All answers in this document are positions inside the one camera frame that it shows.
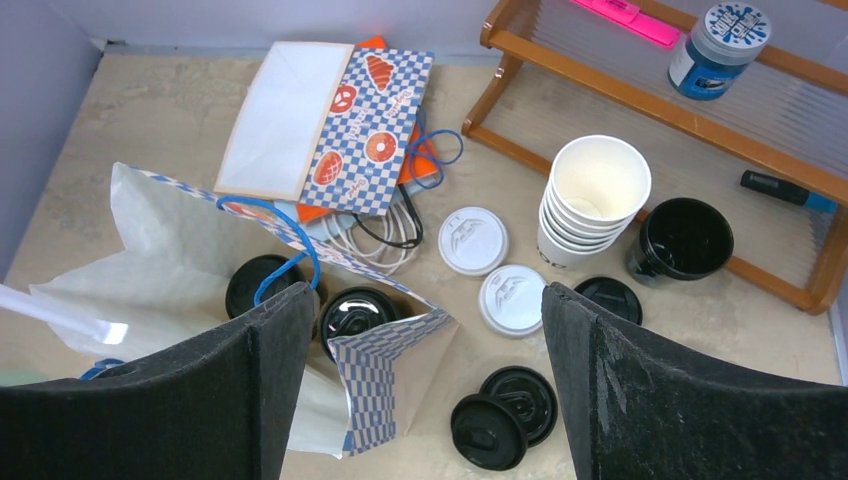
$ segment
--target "white wall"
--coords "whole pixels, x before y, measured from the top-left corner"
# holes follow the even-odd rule
[[[0,279],[100,59],[44,0],[0,0]]]
[[[485,54],[480,28],[497,0],[52,0],[92,37],[138,46],[267,48],[275,40]]]

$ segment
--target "plastic straw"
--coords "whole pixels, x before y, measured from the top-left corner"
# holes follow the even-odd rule
[[[98,320],[58,303],[27,295],[2,284],[0,284],[0,307],[66,328],[105,345],[121,343],[129,328],[126,323]]]

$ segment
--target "stack of paper cups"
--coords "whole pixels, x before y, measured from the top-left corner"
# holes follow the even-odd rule
[[[572,267],[603,252],[651,193],[651,170],[632,145],[605,135],[578,138],[554,159],[539,205],[539,253]]]

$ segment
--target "blue rope handle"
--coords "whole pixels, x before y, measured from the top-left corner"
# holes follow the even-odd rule
[[[257,198],[250,197],[241,197],[237,195],[224,195],[223,197],[218,198],[218,201],[215,202],[215,206],[218,207],[219,210],[224,209],[225,203],[242,203],[244,205],[250,205],[254,207],[260,207],[268,210],[269,212],[276,215],[280,220],[286,222],[286,224],[291,227],[292,230],[297,233],[297,236],[300,237],[300,241],[303,242],[304,247],[306,248],[306,253],[300,252],[289,261],[283,264],[280,268],[274,270],[271,275],[268,275],[265,280],[262,280],[262,283],[259,284],[259,288],[256,289],[256,293],[253,295],[253,305],[259,305],[262,303],[261,298],[265,293],[265,290],[274,283],[274,280],[283,276],[289,269],[295,266],[299,261],[306,258],[307,255],[312,259],[312,283],[309,284],[312,287],[312,290],[318,288],[318,282],[321,280],[321,262],[318,260],[318,252],[315,251],[315,247],[312,245],[312,241],[309,239],[309,235],[301,228],[300,225],[297,224],[294,220],[289,218],[288,215],[281,212],[277,207],[275,207],[271,202],[266,202],[265,200],[259,200]]]
[[[418,128],[421,129],[422,135],[420,137],[418,137],[417,140],[415,140],[414,142],[410,142],[406,146],[406,153],[412,155],[412,157],[413,157],[413,161],[409,162],[409,165],[408,165],[409,174],[410,174],[410,176],[412,176],[412,179],[415,181],[415,183],[418,184],[418,186],[420,186],[421,188],[427,189],[427,190],[432,190],[432,189],[438,187],[439,185],[441,185],[442,182],[445,181],[445,169],[444,169],[444,167],[447,166],[447,165],[451,165],[453,163],[456,163],[456,161],[459,160],[459,157],[462,156],[462,152],[465,150],[465,143],[462,141],[462,136],[459,133],[457,133],[456,131],[451,130],[449,128],[442,128],[442,129],[439,129],[439,130],[434,130],[430,133],[423,133],[423,132],[426,131],[425,128],[427,127],[427,115],[424,112],[424,109],[419,108],[418,112],[415,114],[415,116],[416,116],[416,119],[418,121]],[[447,161],[440,160],[440,159],[436,158],[436,154],[433,152],[433,149],[431,149],[430,145],[427,143],[428,140],[432,139],[436,135],[444,135],[444,134],[453,135],[454,137],[456,137],[457,141],[459,142],[459,153],[457,153],[455,157],[453,157],[452,159],[447,160]],[[424,145],[424,150],[427,152],[426,154],[418,152],[418,147],[420,147],[421,145]],[[436,180],[434,183],[431,183],[429,185],[425,185],[425,184],[421,183],[421,180],[419,180],[418,176],[415,175],[415,160],[419,157],[424,158],[425,160],[429,160],[430,162],[432,162],[433,165],[436,166],[436,169],[439,171],[439,179]]]
[[[112,367],[117,367],[118,365],[123,365],[123,360],[118,360],[117,358],[104,358],[103,360],[98,360],[94,362],[94,366],[85,371],[82,375],[80,375],[80,380],[92,380],[105,370],[108,370]]]

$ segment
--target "black paper cup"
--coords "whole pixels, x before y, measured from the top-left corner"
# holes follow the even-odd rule
[[[253,309],[253,296],[259,289],[259,285],[268,275],[274,273],[288,261],[288,258],[280,255],[261,255],[239,267],[230,278],[229,285],[227,285],[224,301],[227,316],[232,320]],[[295,283],[305,281],[306,277],[304,277],[303,272],[297,265],[294,265],[286,273],[271,282],[260,300],[264,302]]]
[[[321,312],[318,333],[324,353],[335,362],[331,338],[354,336],[401,318],[398,306],[385,293],[370,287],[352,287],[339,292]]]
[[[694,198],[659,204],[627,252],[627,270],[639,283],[692,281],[724,267],[733,256],[733,231],[718,210]]]

